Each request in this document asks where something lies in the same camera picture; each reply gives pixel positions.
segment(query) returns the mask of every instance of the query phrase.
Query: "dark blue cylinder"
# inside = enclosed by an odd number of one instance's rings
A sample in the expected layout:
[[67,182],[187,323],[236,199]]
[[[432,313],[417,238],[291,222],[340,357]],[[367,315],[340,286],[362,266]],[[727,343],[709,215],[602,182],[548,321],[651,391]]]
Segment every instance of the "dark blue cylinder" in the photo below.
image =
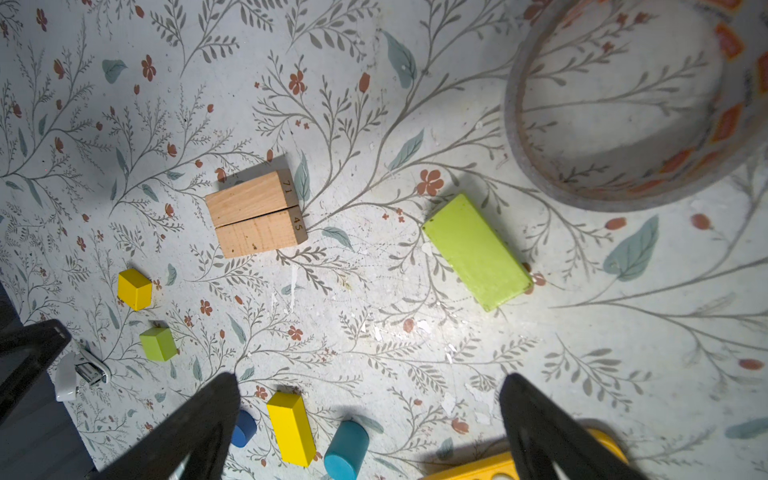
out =
[[368,452],[368,433],[359,424],[341,422],[326,451],[326,472],[333,480],[356,480]]
[[232,445],[243,448],[256,435],[256,420],[245,410],[237,415],[237,424],[232,431]]

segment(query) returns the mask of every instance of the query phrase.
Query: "floral patterned floor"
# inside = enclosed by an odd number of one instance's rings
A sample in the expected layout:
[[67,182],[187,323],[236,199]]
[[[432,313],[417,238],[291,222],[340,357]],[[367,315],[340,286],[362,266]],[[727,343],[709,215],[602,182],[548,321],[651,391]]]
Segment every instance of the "floral patterned floor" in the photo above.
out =
[[[325,475],[281,463],[277,389],[303,393],[320,453],[353,417],[361,478],[418,478],[504,449],[518,371],[652,478],[768,475],[766,152],[655,210],[548,199],[498,107],[546,3],[0,0],[0,280],[110,366],[67,404],[98,467],[230,371],[259,432],[225,478]],[[203,196],[285,165],[309,241],[225,260]],[[536,281],[493,313],[420,230],[460,190]],[[115,296],[132,266],[140,312]],[[166,363],[140,348],[156,322]]]

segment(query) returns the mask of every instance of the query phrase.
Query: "green rectangular block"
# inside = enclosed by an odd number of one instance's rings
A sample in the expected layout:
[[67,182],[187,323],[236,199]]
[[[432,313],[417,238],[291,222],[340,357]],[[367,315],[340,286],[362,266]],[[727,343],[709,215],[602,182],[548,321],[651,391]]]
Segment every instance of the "green rectangular block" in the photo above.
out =
[[422,229],[486,312],[533,285],[466,195],[457,195]]
[[176,355],[176,343],[169,328],[156,326],[140,334],[139,339],[149,360],[166,362]]

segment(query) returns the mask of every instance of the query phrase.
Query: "red flower print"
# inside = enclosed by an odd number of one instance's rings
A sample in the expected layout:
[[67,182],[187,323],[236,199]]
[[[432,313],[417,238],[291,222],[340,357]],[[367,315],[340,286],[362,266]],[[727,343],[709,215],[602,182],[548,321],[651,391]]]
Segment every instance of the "red flower print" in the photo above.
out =
[[290,336],[292,339],[294,339],[294,340],[296,340],[296,341],[299,341],[299,340],[301,340],[301,336],[302,336],[303,334],[304,334],[304,332],[302,332],[301,330],[297,329],[297,328],[296,328],[295,326],[293,326],[293,325],[291,325],[291,326],[290,326],[290,328],[288,329],[288,335],[289,335],[289,336]]
[[213,311],[214,309],[212,306],[210,306],[210,302],[205,300],[200,301],[200,313],[205,313],[206,315],[210,316],[210,313]]
[[691,224],[699,230],[709,230],[712,228],[710,218],[704,214],[696,214],[690,218]]
[[56,75],[58,75],[59,80],[64,78],[64,67],[61,65],[61,62],[59,60],[56,60],[53,62],[53,71],[56,72]]
[[456,433],[460,435],[469,433],[469,425],[467,425],[465,422],[462,422],[458,418],[453,419],[453,422],[451,422],[451,427],[453,427]]
[[626,226],[627,219],[624,217],[611,218],[609,221],[605,222],[606,230],[618,230]]
[[294,95],[298,95],[299,92],[306,91],[306,85],[302,81],[304,79],[304,73],[299,70],[296,74],[290,75],[290,83],[288,84],[288,90],[292,90]]
[[147,55],[146,60],[141,61],[141,73],[146,77],[147,80],[152,81],[152,78],[157,75],[157,69],[152,66],[152,57]]
[[434,197],[437,195],[437,190],[440,190],[444,184],[445,182],[440,180],[440,170],[432,170],[431,172],[422,170],[422,182],[416,185],[416,191],[419,192],[419,195],[426,192],[430,197]]
[[741,359],[739,366],[747,370],[760,370],[765,366],[765,363],[755,359]]
[[45,27],[48,24],[48,19],[45,17],[45,12],[41,8],[38,8],[38,25],[40,25],[43,31],[48,31]]
[[367,73],[362,74],[362,77],[360,77],[360,83],[357,85],[357,88],[360,90],[360,93],[366,93],[368,90],[368,85],[371,82],[371,76]]

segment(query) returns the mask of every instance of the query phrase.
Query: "toy block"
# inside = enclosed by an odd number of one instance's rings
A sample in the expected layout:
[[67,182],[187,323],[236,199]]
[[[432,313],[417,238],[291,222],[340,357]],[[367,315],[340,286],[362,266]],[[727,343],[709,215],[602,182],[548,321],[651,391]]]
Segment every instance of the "toy block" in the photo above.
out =
[[457,195],[422,229],[486,312],[533,285],[466,195]]
[[166,362],[176,355],[176,343],[169,328],[156,326],[139,335],[144,355],[154,362]]
[[234,187],[207,195],[214,227],[271,214],[299,204],[290,170],[283,168]]
[[294,247],[307,238],[299,207],[219,227],[216,235],[226,258]]
[[283,461],[302,467],[310,466],[317,450],[301,396],[277,392],[266,403],[266,410],[270,413]]
[[152,303],[152,282],[133,268],[120,272],[118,297],[134,310],[147,308]]
[[[609,452],[616,455],[622,462],[629,463],[627,457],[610,436],[595,429],[587,429],[587,432],[589,432]],[[510,452],[500,453],[492,457],[478,460],[477,462],[467,463],[443,472],[433,473],[432,475],[422,477],[421,480],[498,480],[499,478],[520,480],[518,471],[515,468],[515,461],[512,459],[512,454]]]

